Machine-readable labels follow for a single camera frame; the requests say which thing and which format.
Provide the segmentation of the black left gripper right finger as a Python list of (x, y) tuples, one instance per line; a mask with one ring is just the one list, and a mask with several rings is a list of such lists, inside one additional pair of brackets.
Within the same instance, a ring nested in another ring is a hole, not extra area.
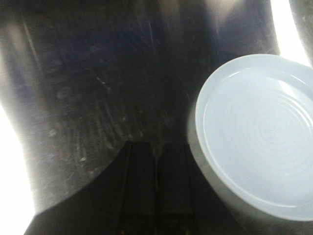
[(157, 218), (160, 235), (193, 235), (193, 204), (182, 144), (165, 144), (157, 164)]

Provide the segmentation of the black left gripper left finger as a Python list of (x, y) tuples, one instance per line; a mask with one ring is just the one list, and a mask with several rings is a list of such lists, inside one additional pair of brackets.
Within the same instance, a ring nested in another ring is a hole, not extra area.
[(120, 235), (155, 233), (155, 168), (151, 145), (147, 142), (133, 142), (118, 223)]

